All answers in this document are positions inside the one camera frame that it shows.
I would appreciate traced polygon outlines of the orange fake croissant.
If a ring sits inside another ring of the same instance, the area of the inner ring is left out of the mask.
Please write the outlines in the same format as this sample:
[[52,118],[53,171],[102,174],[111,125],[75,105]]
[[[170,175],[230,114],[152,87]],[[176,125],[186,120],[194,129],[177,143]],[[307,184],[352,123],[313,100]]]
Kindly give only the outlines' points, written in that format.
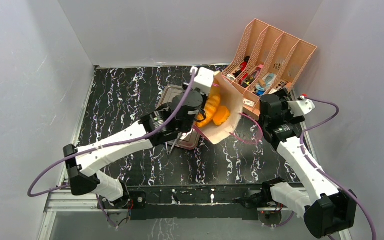
[[209,124],[213,120],[220,104],[221,104],[220,87],[213,86],[210,90],[210,94],[206,100],[203,110],[201,110],[198,116],[196,117],[195,125],[198,128],[202,128],[207,124]]

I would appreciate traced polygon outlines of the pink paper bag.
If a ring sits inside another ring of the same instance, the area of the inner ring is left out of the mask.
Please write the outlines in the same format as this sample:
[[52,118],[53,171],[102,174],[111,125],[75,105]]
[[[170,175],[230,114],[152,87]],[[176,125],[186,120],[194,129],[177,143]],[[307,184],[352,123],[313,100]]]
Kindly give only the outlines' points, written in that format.
[[[216,88],[219,89],[221,95],[221,106],[226,107],[229,110],[230,115],[221,125],[215,123],[209,123],[204,127],[198,127],[197,132],[212,144],[219,144],[221,141],[228,137],[236,137],[238,140],[246,144],[257,144],[263,139],[263,131],[253,117],[246,115],[243,110],[243,95],[235,88],[226,78],[223,77],[219,71],[211,71],[210,80],[216,84]],[[257,127],[254,138],[241,138],[237,132],[237,127],[240,120],[246,117],[250,119]]]

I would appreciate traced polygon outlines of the round orange fake bun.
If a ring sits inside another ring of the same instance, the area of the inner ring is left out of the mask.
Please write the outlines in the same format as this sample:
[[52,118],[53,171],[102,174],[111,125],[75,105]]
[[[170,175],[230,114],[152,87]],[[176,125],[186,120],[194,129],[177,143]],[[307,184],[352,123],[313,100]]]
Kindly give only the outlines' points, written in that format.
[[225,123],[228,120],[230,115],[231,115],[230,110],[226,106],[221,105],[218,107],[217,111],[215,112],[212,118],[212,121],[216,126],[221,126],[223,123]]

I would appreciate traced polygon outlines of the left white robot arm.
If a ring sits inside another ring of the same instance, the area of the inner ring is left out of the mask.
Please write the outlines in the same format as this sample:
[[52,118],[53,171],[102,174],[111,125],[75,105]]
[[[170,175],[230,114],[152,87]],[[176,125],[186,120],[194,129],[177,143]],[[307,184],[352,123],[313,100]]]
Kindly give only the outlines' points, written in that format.
[[182,92],[128,128],[91,144],[92,152],[84,153],[84,147],[72,144],[65,146],[63,151],[69,158],[65,165],[71,194],[94,193],[117,208],[127,206],[130,194],[126,184],[103,173],[102,168],[136,152],[175,141],[181,134],[190,132],[198,115],[203,113],[209,95],[199,88],[188,94]]

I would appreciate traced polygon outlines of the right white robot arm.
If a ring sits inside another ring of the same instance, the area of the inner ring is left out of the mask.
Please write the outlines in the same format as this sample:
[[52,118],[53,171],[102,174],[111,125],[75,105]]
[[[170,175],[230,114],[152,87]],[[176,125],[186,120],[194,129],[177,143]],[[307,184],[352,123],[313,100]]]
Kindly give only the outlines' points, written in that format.
[[268,207],[278,203],[287,206],[303,218],[313,237],[321,239],[352,228],[357,203],[323,176],[323,168],[304,145],[301,123],[315,108],[305,96],[290,100],[286,89],[260,97],[258,124],[263,137],[286,160],[305,188],[302,192],[276,178],[263,183],[261,199]]

